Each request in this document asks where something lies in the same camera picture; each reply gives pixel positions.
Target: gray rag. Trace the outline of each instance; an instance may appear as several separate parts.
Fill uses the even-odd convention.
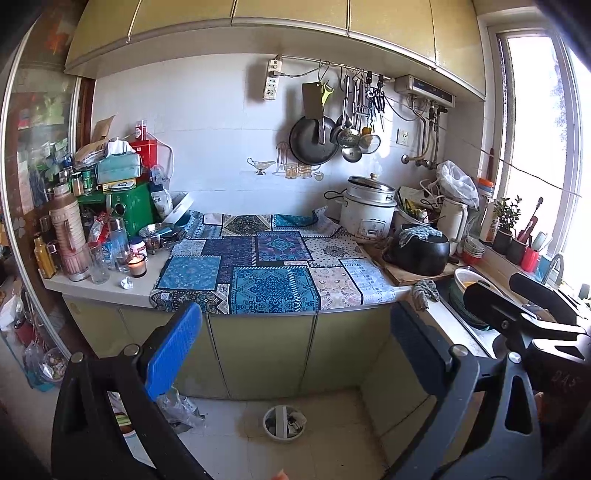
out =
[[[398,244],[404,247],[410,242],[410,239],[414,236],[419,237],[421,240],[426,240],[429,235],[443,236],[439,230],[435,230],[432,226],[428,225],[417,225],[411,228],[404,229],[398,235]]]
[[[429,308],[429,300],[439,301],[439,292],[433,280],[419,280],[413,285],[410,295],[414,308],[420,312]]]

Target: white kettle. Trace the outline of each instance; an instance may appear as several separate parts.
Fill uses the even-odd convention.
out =
[[[457,245],[462,240],[466,229],[467,221],[468,205],[448,198],[443,200],[441,214],[437,221],[437,230],[443,232],[443,235],[449,240],[450,255],[456,252]]]

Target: orange lid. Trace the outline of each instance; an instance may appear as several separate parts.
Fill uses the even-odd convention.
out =
[[[485,187],[491,187],[491,188],[493,188],[495,186],[495,184],[492,183],[490,180],[483,179],[480,177],[478,177],[478,185],[484,185]]]

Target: upper cabinet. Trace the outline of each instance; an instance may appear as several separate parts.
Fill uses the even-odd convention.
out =
[[[118,40],[124,44],[138,4],[139,0],[90,0],[72,38],[66,71],[87,53]]]
[[[280,18],[347,29],[347,0],[238,0],[233,22],[241,18]]]
[[[204,20],[227,19],[230,24],[232,0],[142,0],[132,35]]]
[[[429,0],[351,0],[350,29],[351,36],[369,35],[435,61]]]
[[[431,0],[437,65],[485,93],[482,43],[472,0]]]

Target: power strip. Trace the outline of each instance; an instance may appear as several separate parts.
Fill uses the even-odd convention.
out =
[[[272,59],[267,63],[267,77],[265,79],[265,90],[262,97],[265,100],[277,100],[277,90],[279,88],[279,76],[281,73],[281,60]]]

